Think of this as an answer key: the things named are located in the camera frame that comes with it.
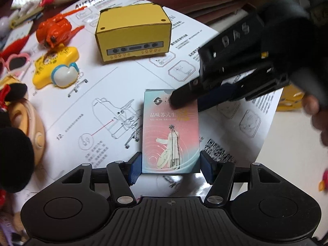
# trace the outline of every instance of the finger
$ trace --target finger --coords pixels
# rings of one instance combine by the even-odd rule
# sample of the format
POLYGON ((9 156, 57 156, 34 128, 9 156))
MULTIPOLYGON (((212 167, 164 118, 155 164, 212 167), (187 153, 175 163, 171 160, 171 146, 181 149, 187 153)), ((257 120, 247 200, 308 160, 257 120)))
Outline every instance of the finger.
POLYGON ((312 125, 318 130, 328 130, 328 110, 320 111, 312 116, 312 125))
POLYGON ((321 142, 324 146, 328 146, 328 130, 321 132, 321 142))
POLYGON ((319 112, 318 99, 312 95, 306 95, 302 99, 304 111, 309 115, 315 115, 319 112))

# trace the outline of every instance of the black plastic mount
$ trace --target black plastic mount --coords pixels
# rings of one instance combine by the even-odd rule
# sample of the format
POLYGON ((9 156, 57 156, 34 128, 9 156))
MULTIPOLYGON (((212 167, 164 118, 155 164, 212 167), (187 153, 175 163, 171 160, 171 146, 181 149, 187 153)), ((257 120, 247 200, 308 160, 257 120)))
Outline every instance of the black plastic mount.
POLYGON ((294 245, 312 246, 321 210, 309 195, 262 164, 249 169, 200 153, 212 184, 199 197, 142 197, 129 186, 142 171, 142 153, 106 168, 81 164, 30 198, 21 219, 26 245, 294 245), (234 182, 248 191, 230 201, 234 182), (95 183, 109 184, 110 197, 95 183))

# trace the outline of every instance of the qr code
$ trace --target qr code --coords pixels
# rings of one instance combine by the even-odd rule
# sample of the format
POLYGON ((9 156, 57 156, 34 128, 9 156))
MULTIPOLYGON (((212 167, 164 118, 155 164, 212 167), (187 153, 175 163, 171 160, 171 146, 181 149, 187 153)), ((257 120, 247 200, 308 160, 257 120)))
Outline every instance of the qr code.
POLYGON ((234 157, 231 154, 226 153, 226 151, 212 139, 206 143, 204 151, 207 152, 214 161, 223 160, 234 164, 236 163, 234 157))

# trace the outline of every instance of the orange toy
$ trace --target orange toy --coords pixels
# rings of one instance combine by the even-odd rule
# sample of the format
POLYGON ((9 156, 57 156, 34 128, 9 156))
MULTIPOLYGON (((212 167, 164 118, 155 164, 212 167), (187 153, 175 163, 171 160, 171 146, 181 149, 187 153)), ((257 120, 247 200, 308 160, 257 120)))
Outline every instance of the orange toy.
POLYGON ((40 23, 36 31, 36 38, 38 42, 44 44, 45 47, 50 47, 51 49, 61 43, 66 44, 76 35, 76 33, 78 33, 78 31, 83 29, 84 26, 79 26, 72 30, 72 25, 65 17, 81 11, 84 8, 86 8, 86 6, 64 14, 57 14, 54 17, 40 23))

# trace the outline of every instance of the paper pamphlet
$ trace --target paper pamphlet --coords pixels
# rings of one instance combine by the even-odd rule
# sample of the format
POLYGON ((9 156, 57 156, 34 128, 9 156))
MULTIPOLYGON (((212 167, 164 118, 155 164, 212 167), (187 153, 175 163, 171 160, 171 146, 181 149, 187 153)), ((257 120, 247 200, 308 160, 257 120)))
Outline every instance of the paper pamphlet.
POLYGON ((199 173, 197 101, 173 110, 173 90, 146 90, 142 125, 142 172, 199 173))
MULTIPOLYGON (((102 64, 95 40, 99 11, 145 2, 81 0, 65 10, 88 6, 67 17, 73 28, 85 25, 69 43, 78 48, 80 58, 76 63, 80 75, 67 89, 52 84, 40 90, 34 87, 33 61, 45 54, 46 49, 38 44, 34 34, 30 37, 23 51, 31 55, 32 65, 23 82, 45 126, 47 143, 42 164, 26 188, 15 195, 16 211, 32 195, 81 163, 91 163, 95 168, 116 160, 128 161, 141 151, 145 89, 176 89, 199 75, 197 49, 218 33, 166 7, 164 10, 172 22, 167 54, 102 64), (134 125, 128 119, 120 119, 124 132, 117 134, 111 124, 118 120, 119 112, 129 112, 134 125)), ((276 91, 255 101, 224 103, 200 113, 200 149, 216 159, 229 158, 237 165, 248 166, 260 152, 280 94, 281 91, 276 91)), ((131 189, 136 198, 168 196, 177 191, 180 179, 181 176, 142 174, 131 189)))
POLYGON ((4 49, 6 49, 14 41, 27 36, 30 33, 32 25, 33 25, 33 21, 27 21, 22 25, 18 26, 17 28, 13 29, 9 34, 4 49))

